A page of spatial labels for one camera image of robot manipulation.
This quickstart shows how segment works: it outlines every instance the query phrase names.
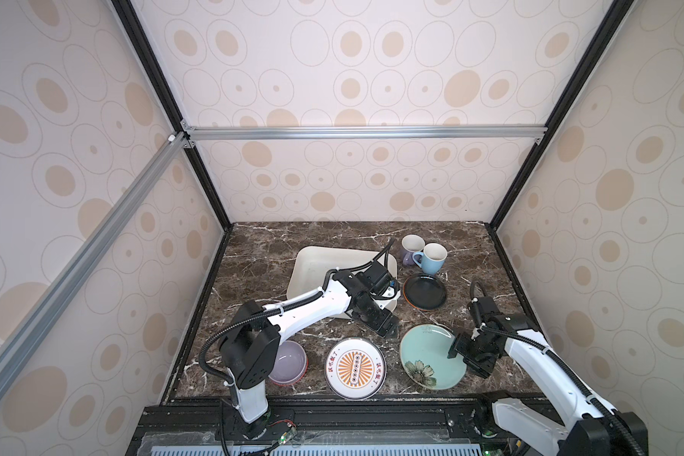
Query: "orange sunburst pattern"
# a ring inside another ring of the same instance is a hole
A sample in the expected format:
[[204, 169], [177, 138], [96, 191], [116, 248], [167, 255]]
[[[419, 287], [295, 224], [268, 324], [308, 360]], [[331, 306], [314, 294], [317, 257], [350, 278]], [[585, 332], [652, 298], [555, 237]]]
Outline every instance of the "orange sunburst pattern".
[[373, 378], [373, 362], [364, 351], [347, 351], [337, 364], [337, 376], [350, 388], [362, 388]]

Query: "light blue slotted panel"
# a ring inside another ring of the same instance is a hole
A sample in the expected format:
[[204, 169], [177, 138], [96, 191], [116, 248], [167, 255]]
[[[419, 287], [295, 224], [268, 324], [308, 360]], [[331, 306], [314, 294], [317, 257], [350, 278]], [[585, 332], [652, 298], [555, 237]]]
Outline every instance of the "light blue slotted panel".
[[[476, 443], [430, 443], [397, 445], [301, 445], [278, 448], [271, 456], [482, 456]], [[232, 446], [230, 456], [262, 450], [264, 446]], [[152, 456], [224, 456], [220, 446], [154, 446]]]

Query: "purple mug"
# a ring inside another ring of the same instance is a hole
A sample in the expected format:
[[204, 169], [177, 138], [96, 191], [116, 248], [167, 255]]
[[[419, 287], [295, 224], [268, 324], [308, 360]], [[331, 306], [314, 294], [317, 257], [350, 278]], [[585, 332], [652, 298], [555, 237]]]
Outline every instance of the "purple mug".
[[414, 266], [413, 253], [426, 247], [426, 242], [417, 234], [408, 234], [401, 241], [401, 261], [405, 266]]

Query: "mug handle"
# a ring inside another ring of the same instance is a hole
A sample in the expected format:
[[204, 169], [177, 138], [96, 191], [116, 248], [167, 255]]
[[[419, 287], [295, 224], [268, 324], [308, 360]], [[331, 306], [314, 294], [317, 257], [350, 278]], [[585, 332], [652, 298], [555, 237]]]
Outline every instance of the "mug handle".
[[423, 252], [414, 252], [413, 254], [410, 255], [410, 258], [413, 260], [415, 264], [418, 265], [418, 267], [422, 268], [423, 265], [421, 265], [421, 262], [419, 260], [416, 260], [416, 255], [421, 256], [421, 260], [423, 259]]

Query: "mug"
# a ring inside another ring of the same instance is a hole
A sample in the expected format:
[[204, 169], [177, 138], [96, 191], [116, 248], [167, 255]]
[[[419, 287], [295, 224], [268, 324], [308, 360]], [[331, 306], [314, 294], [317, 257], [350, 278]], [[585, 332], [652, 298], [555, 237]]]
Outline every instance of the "mug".
[[411, 255], [415, 252], [423, 250], [426, 242], [420, 236], [416, 234], [408, 234], [401, 241], [401, 261], [402, 264], [406, 266], [412, 266], [415, 263], [411, 258]]
[[443, 261], [447, 256], [448, 252], [443, 245], [432, 242], [427, 244], [422, 252], [414, 252], [410, 257], [423, 269], [423, 272], [433, 275], [443, 266]]

